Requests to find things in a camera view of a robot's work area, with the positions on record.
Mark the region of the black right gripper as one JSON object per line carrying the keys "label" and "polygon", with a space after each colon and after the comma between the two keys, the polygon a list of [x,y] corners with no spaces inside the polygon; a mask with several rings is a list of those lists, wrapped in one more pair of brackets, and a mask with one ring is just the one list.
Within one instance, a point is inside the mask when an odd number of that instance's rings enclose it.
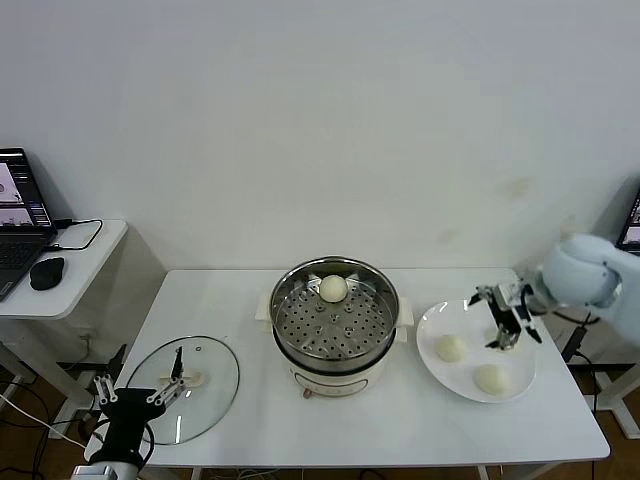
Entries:
{"label": "black right gripper", "polygon": [[476,292],[468,300],[467,305],[471,307],[481,301],[491,304],[491,313],[499,328],[496,337],[489,341],[485,347],[494,350],[511,350],[519,340],[521,325],[513,314],[508,310],[503,310],[497,300],[495,300],[495,286],[481,285],[476,288]]}

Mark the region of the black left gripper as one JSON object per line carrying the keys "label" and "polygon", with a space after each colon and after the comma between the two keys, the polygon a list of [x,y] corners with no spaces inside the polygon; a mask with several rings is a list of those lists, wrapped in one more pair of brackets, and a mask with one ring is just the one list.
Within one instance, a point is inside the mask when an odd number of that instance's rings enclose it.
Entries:
{"label": "black left gripper", "polygon": [[183,348],[178,347],[171,370],[169,383],[161,390],[119,388],[118,378],[125,356],[125,345],[121,345],[107,362],[106,370],[94,377],[94,386],[104,419],[95,424],[94,430],[108,427],[101,448],[92,454],[92,463],[121,462],[146,464],[155,448],[155,435],[150,422],[166,412],[166,406],[177,398],[185,388],[183,378]]}

